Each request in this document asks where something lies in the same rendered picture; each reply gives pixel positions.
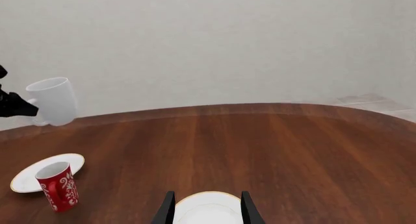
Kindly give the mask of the plain white mug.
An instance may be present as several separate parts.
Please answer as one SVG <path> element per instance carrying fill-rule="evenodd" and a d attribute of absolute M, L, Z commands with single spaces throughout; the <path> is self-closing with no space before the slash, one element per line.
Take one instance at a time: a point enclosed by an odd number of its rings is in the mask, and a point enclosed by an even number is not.
<path fill-rule="evenodd" d="M 63 126 L 77 118 L 77 99 L 66 77 L 54 77 L 32 83 L 25 89 L 32 99 L 28 103 L 38 107 L 28 121 L 34 126 Z"/>

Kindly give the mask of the white plate with gold rim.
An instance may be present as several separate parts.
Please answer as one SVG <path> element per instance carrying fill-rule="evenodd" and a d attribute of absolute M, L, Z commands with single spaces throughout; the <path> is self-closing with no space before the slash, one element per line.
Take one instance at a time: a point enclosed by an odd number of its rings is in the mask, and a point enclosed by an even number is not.
<path fill-rule="evenodd" d="M 78 153 L 64 153 L 61 155 L 55 155 L 37 161 L 36 163 L 26 167 L 20 171 L 10 182 L 10 189 L 16 193 L 33 193 L 41 192 L 41 186 L 35 179 L 36 173 L 44 167 L 57 163 L 57 162 L 68 162 L 70 163 L 71 172 L 73 175 L 78 173 L 85 163 L 83 155 Z"/>
<path fill-rule="evenodd" d="M 241 199 L 217 191 L 192 194 L 175 204 L 173 224 L 243 224 Z"/>

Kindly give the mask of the red mug with white pattern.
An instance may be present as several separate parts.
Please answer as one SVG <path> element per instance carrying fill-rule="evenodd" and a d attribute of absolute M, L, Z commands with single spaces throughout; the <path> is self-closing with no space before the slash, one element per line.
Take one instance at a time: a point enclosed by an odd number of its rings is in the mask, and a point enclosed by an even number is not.
<path fill-rule="evenodd" d="M 35 175 L 54 212 L 65 212 L 79 202 L 79 194 L 70 163 L 57 162 L 41 169 Z"/>

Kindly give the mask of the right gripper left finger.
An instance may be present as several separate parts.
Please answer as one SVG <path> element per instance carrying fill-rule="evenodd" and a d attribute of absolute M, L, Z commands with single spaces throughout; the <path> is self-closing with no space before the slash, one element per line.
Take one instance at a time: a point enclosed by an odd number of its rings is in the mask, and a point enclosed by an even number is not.
<path fill-rule="evenodd" d="M 174 191 L 168 191 L 154 215 L 151 224 L 173 224 L 175 216 L 176 198 Z"/>

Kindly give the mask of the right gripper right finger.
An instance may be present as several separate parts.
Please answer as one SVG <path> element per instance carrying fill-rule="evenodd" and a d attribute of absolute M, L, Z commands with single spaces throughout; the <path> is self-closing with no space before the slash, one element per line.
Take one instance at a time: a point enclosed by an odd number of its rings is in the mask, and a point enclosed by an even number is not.
<path fill-rule="evenodd" d="M 241 193 L 240 209 L 243 224 L 266 224 L 247 191 Z"/>

